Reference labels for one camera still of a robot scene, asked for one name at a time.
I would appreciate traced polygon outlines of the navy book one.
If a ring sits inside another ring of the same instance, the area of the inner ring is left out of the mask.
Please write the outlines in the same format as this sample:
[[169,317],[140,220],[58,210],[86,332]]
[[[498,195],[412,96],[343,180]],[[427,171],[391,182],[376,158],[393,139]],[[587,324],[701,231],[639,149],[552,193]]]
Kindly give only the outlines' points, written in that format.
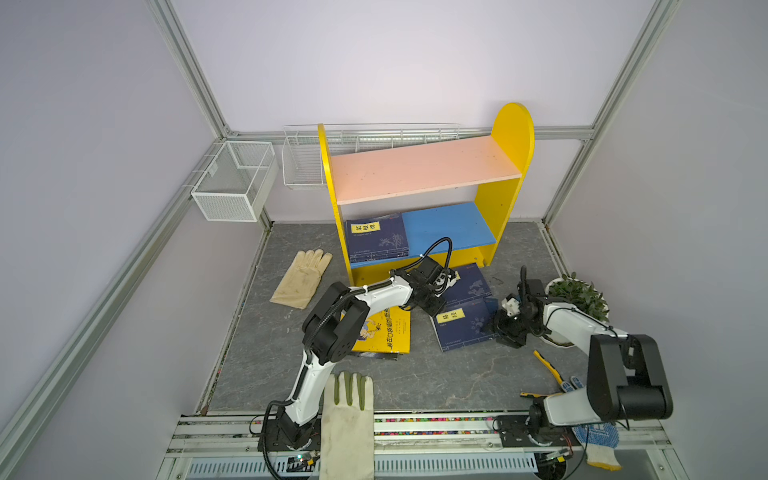
[[462,304],[491,295],[481,269],[475,264],[458,266],[453,269],[457,281],[441,297],[448,305]]

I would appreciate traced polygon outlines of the navy book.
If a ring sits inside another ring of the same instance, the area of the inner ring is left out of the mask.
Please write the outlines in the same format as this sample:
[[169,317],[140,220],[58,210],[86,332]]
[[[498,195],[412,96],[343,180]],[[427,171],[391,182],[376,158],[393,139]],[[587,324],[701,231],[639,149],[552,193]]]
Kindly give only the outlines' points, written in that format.
[[409,254],[405,223],[400,213],[349,220],[344,227],[352,263],[403,258]]
[[448,307],[432,318],[442,352],[456,350],[493,339],[490,324],[498,311],[498,300],[484,297]]

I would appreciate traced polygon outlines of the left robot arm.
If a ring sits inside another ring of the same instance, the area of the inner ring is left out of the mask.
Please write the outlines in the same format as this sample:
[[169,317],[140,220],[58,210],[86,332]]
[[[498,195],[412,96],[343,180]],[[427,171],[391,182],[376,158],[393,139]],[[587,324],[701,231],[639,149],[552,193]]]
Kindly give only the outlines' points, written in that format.
[[352,351],[366,321],[395,307],[420,308],[435,315],[445,306],[444,294],[457,280],[454,269],[422,257],[372,285],[332,284],[304,321],[299,373],[288,398],[268,404],[258,449],[298,450],[311,444],[319,432],[317,419],[326,381],[336,363]]

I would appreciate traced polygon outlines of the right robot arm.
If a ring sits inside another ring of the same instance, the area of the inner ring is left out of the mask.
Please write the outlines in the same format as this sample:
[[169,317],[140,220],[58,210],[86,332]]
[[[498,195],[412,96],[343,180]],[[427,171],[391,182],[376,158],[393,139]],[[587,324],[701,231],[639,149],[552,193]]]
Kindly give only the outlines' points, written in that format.
[[539,280],[520,279],[490,329],[512,348],[524,347],[530,336],[556,335],[588,357],[584,387],[532,401],[525,426],[536,441],[556,428],[661,420],[673,413],[666,372],[652,337],[616,329],[547,295]]

